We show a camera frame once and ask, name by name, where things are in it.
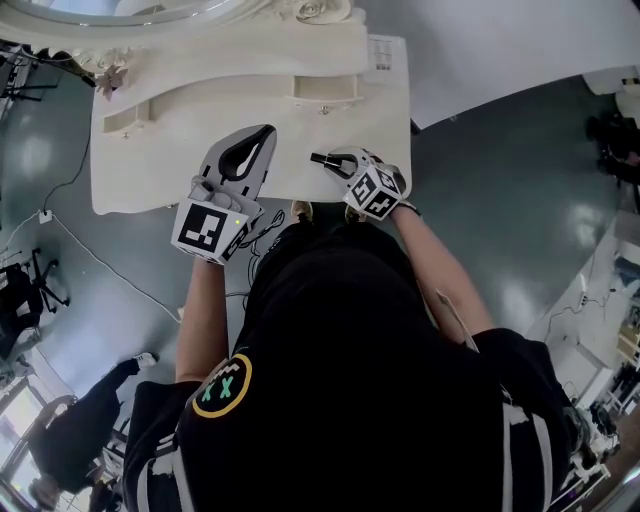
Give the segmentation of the white ornate dressing table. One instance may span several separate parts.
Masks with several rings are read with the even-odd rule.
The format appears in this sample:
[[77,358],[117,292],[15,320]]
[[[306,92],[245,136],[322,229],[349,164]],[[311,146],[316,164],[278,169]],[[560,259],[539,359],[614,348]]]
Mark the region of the white ornate dressing table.
[[277,131],[265,197],[339,200],[339,186],[310,156],[344,146],[365,148],[409,176],[408,62],[404,73],[372,72],[365,29],[338,41],[313,33],[136,54],[124,86],[110,101],[94,101],[95,212],[133,214],[179,201],[215,142],[258,124]]

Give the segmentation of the black office chair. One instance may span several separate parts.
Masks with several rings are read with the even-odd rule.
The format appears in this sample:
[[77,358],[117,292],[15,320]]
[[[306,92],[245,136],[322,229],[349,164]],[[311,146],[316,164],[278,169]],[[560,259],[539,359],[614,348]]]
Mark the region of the black office chair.
[[51,271],[59,266],[57,259],[41,270],[34,248],[31,259],[0,268],[0,358],[7,359],[19,336],[27,329],[39,326],[44,309],[55,314],[57,307],[49,299],[68,307],[70,298],[60,298],[47,284]]

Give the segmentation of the person's black t-shirt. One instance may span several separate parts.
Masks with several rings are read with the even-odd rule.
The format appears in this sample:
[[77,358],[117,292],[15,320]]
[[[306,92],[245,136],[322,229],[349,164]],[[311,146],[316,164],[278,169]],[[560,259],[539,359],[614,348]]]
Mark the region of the person's black t-shirt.
[[278,245],[233,356],[136,390],[128,512],[544,512],[569,471],[547,347],[431,322],[397,243],[369,224]]

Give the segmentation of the person's right forearm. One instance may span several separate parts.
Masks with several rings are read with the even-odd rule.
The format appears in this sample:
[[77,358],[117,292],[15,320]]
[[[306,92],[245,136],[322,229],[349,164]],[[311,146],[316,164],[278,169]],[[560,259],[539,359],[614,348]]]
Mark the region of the person's right forearm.
[[391,212],[391,219],[439,330],[454,342],[464,342],[462,330],[439,301],[437,290],[451,300],[472,336],[492,329],[493,320],[470,276],[424,220],[402,204]]

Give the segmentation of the person's left forearm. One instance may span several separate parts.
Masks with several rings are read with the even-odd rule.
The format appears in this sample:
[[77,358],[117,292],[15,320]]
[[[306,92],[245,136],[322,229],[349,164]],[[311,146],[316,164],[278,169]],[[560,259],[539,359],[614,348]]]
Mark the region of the person's left forearm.
[[178,335],[175,381],[202,382],[228,353],[224,267],[195,258]]

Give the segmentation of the white paper tag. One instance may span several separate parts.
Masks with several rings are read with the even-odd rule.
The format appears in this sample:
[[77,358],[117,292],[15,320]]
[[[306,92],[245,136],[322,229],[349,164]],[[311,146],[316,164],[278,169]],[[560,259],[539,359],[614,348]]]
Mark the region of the white paper tag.
[[460,329],[462,330],[463,334],[464,334],[464,344],[471,350],[473,350],[476,353],[479,353],[479,348],[475,343],[475,340],[471,334],[471,332],[469,331],[469,329],[467,328],[467,326],[465,325],[463,319],[461,318],[461,316],[459,315],[458,311],[456,310],[455,306],[453,305],[453,303],[451,302],[451,300],[444,295],[443,293],[441,293],[439,290],[436,291],[436,294],[438,296],[439,301],[449,310],[450,314],[455,318],[455,320],[457,321]]

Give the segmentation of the long white table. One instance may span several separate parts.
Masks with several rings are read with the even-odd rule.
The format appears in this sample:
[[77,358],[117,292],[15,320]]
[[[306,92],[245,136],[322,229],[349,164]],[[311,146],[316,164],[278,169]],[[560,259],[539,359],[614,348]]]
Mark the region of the long white table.
[[582,394],[602,368],[620,362],[617,333],[631,300],[640,298],[634,272],[640,272],[640,246],[621,238],[613,222],[558,300],[527,331],[528,338],[547,345],[568,395]]

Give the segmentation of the window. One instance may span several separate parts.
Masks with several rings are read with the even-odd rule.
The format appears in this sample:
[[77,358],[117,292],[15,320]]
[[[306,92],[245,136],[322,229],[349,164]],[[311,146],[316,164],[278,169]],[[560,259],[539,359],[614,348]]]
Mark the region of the window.
[[28,512],[37,510],[28,488],[40,472],[26,436],[42,406],[26,380],[0,397],[0,483],[8,486]]

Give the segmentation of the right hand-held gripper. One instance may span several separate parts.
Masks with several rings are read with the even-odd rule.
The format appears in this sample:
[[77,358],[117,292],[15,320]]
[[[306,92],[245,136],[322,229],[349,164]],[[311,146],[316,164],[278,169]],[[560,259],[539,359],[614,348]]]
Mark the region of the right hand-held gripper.
[[344,202],[357,213],[382,221],[405,197],[406,182],[399,168],[356,146],[336,148],[326,170],[347,181]]

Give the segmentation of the white paper label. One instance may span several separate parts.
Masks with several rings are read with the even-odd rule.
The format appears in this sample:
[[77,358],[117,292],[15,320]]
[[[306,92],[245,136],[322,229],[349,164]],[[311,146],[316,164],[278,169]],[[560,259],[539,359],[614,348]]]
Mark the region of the white paper label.
[[404,73],[407,68],[406,42],[404,38],[370,34],[368,36],[370,70],[385,77]]

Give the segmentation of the small dried flower decoration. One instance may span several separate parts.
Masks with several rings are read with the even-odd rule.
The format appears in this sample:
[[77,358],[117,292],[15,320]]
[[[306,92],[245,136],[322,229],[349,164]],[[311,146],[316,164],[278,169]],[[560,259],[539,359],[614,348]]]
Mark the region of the small dried flower decoration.
[[128,69],[118,65],[111,65],[95,78],[96,92],[110,101],[113,93],[124,85]]

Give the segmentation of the round mirror ornate white frame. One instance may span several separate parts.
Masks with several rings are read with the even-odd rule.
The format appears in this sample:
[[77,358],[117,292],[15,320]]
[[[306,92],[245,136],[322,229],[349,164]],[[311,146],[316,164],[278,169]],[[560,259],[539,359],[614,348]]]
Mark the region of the round mirror ornate white frame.
[[353,0],[0,0],[0,42],[65,52],[99,74],[144,50],[365,33]]

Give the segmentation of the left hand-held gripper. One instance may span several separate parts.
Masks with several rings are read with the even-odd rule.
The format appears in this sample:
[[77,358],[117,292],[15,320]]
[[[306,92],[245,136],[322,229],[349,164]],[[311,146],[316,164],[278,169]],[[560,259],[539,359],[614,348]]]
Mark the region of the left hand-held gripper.
[[270,124],[249,126],[216,142],[201,165],[202,176],[193,178],[190,194],[178,205],[171,244],[226,264],[264,213],[257,197],[276,144],[277,131]]

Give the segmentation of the black tripod stand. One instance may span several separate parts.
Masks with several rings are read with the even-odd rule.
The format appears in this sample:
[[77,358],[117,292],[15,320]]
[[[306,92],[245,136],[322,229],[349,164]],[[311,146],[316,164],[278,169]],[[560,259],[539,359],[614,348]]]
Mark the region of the black tripod stand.
[[40,102],[44,93],[58,87],[58,82],[30,83],[36,71],[53,70],[80,79],[90,88],[96,88],[95,75],[84,70],[65,50],[38,49],[35,46],[0,39],[0,103],[3,101]]

